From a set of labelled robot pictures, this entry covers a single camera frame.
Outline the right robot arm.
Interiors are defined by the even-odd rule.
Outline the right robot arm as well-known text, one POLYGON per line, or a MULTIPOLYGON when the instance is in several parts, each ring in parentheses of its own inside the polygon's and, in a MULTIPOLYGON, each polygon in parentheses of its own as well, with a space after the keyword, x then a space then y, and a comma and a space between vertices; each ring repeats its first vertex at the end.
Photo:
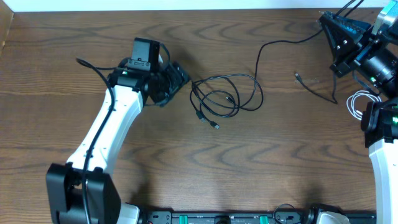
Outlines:
POLYGON ((376 221, 397 223, 397 57, 386 48, 397 43, 397 22, 371 25, 325 11, 319 23, 333 54, 333 73, 357 71, 387 98, 368 103, 361 129, 376 183, 376 221))

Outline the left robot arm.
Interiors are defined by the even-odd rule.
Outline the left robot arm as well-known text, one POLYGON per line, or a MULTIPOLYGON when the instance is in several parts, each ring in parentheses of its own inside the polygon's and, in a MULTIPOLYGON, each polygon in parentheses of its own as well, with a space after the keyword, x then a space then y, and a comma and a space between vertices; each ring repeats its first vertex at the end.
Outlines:
POLYGON ((76 151, 46 173, 53 223, 144 223, 136 205, 122 202, 112 176, 118 154, 146 101, 163 107, 190 77, 177 62, 162 59, 167 48, 155 40, 135 38, 132 55, 103 75, 103 68, 83 59, 106 86, 100 111, 76 151))

